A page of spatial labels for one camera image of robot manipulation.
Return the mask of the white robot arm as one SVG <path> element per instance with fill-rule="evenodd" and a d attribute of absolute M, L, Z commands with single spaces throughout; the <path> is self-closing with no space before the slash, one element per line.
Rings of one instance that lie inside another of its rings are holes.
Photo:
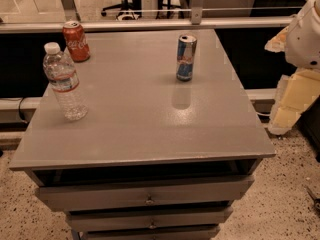
<path fill-rule="evenodd" d="M 285 58 L 299 68 L 320 69 L 320 0 L 308 0 L 289 24 Z"/>

